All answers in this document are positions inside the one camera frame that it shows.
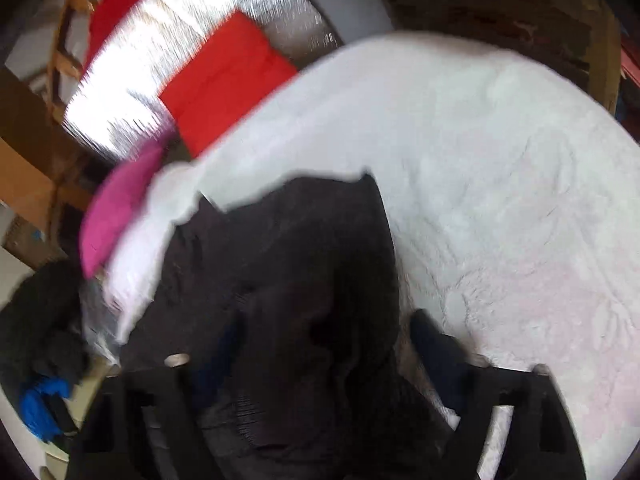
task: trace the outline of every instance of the silver reflective insulation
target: silver reflective insulation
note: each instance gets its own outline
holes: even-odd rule
[[[140,0],[89,65],[66,107],[63,126],[114,161],[174,129],[159,94],[236,9],[253,18],[298,68],[339,46],[308,0]]]

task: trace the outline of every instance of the black fabric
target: black fabric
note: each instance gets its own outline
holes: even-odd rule
[[[62,205],[58,225],[58,245],[69,260],[80,265],[80,226],[84,213],[69,204]]]
[[[66,260],[36,270],[0,311],[0,384],[19,413],[21,393],[38,374],[78,382],[85,368],[82,341],[69,333],[80,315],[82,275]]]
[[[227,478],[428,478],[448,431],[398,376],[394,250],[374,180],[297,178],[176,229],[125,369],[245,343],[200,425]]]

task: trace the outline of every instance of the white fabric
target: white fabric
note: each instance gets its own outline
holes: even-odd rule
[[[403,307],[498,366],[548,364],[588,478],[613,478],[640,438],[640,148],[537,63],[396,34],[313,65],[193,167],[223,210],[297,173],[365,170]],[[498,457],[494,440],[484,478]]]
[[[174,162],[154,177],[145,206],[118,241],[106,268],[104,299],[120,310],[116,340],[124,344],[153,300],[174,226],[197,209],[197,168]]]

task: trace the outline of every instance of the pink cloth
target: pink cloth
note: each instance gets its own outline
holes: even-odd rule
[[[80,261],[86,278],[109,259],[120,235],[136,217],[163,153],[164,142],[150,140],[135,160],[111,171],[96,192],[80,228]]]

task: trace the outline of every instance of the dark clothing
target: dark clothing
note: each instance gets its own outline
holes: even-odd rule
[[[200,425],[227,478],[428,478],[447,427],[398,376],[394,249],[374,180],[297,178],[176,229],[124,369],[244,346]]]
[[[68,331],[80,316],[82,275],[66,260],[36,270],[0,311],[0,384],[19,413],[21,393],[41,376],[79,382],[86,369],[81,337]]]

